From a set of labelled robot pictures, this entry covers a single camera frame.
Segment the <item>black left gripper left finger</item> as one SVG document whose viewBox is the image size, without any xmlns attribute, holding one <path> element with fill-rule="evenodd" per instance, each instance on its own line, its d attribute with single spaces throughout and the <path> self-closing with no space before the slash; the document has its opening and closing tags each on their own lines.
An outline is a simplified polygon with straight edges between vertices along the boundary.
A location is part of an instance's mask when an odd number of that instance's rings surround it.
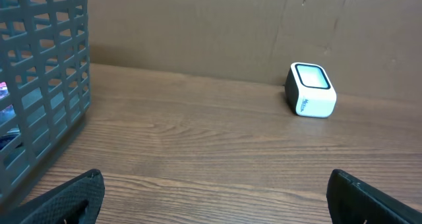
<svg viewBox="0 0 422 224">
<path fill-rule="evenodd" d="M 104 178 L 91 169 L 2 215 L 1 224 L 95 224 L 104 195 Z"/>
</svg>

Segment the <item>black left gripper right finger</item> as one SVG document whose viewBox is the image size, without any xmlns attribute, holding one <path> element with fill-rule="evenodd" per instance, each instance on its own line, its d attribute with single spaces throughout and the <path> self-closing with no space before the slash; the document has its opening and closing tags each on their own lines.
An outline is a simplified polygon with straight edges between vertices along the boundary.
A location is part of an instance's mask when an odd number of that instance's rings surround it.
<svg viewBox="0 0 422 224">
<path fill-rule="evenodd" d="M 335 169 L 326 191 L 328 210 L 333 223 L 420 223 L 421 212 L 375 187 Z"/>
</svg>

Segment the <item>pink purple pad pack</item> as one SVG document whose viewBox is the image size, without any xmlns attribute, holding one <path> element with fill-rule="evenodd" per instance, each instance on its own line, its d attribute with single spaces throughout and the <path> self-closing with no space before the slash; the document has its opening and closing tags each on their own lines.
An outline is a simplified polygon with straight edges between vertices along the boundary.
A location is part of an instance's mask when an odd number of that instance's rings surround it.
<svg viewBox="0 0 422 224">
<path fill-rule="evenodd" d="M 0 83 L 0 99 L 3 99 L 9 95 L 8 87 L 5 82 Z"/>
</svg>

